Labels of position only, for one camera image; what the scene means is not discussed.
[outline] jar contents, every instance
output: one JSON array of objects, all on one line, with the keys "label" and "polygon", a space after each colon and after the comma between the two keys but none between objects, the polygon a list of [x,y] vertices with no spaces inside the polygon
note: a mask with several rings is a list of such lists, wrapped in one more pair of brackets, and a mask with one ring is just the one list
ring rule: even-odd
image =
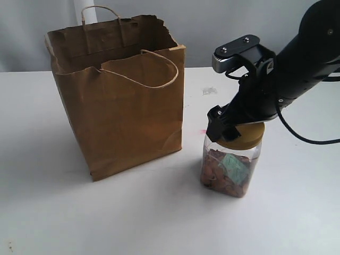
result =
[{"label": "jar contents", "polygon": [[201,182],[212,190],[229,196],[243,197],[248,189],[257,159],[205,150],[202,162]]}]

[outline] gray wall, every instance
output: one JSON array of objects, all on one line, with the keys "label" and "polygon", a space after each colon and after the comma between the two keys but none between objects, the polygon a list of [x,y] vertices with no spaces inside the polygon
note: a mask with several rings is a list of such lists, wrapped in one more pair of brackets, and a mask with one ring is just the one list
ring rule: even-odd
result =
[{"label": "gray wall", "polygon": [[[43,35],[74,26],[72,0],[2,0],[0,71],[49,69]],[[95,0],[121,16],[155,14],[174,38],[187,46],[187,66],[210,66],[213,50],[247,33],[280,51],[297,33],[305,11],[316,0]],[[99,21],[112,18],[97,10]]]}]

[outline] yellow jar lid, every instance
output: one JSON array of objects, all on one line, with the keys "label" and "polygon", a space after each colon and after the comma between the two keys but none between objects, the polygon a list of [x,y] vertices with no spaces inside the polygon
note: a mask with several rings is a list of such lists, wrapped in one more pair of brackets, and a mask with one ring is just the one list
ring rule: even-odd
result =
[{"label": "yellow jar lid", "polygon": [[230,150],[249,150],[257,146],[264,136],[265,124],[263,122],[256,124],[247,124],[237,126],[236,129],[241,134],[239,138],[232,142],[223,140],[217,143]]}]

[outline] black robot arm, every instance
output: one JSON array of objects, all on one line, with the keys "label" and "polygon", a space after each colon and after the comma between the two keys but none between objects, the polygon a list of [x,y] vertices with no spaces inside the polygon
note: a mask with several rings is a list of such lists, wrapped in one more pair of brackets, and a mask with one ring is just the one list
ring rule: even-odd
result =
[{"label": "black robot arm", "polygon": [[[281,119],[282,108],[319,82],[339,81],[329,75],[340,69],[340,1],[321,0],[311,6],[298,35],[277,56],[260,45],[258,37],[247,35],[218,47],[212,66],[238,79],[240,88],[229,104],[209,111],[211,141],[238,138],[237,125]],[[247,74],[230,75],[242,66]]]}]

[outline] green item in jar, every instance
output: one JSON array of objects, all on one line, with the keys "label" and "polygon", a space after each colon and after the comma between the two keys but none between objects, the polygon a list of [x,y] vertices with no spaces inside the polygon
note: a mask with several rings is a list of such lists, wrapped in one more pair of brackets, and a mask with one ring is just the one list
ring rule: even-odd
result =
[{"label": "green item in jar", "polygon": [[233,183],[240,185],[250,174],[250,170],[233,154],[227,154],[218,165],[223,168],[225,176],[228,176]]}]

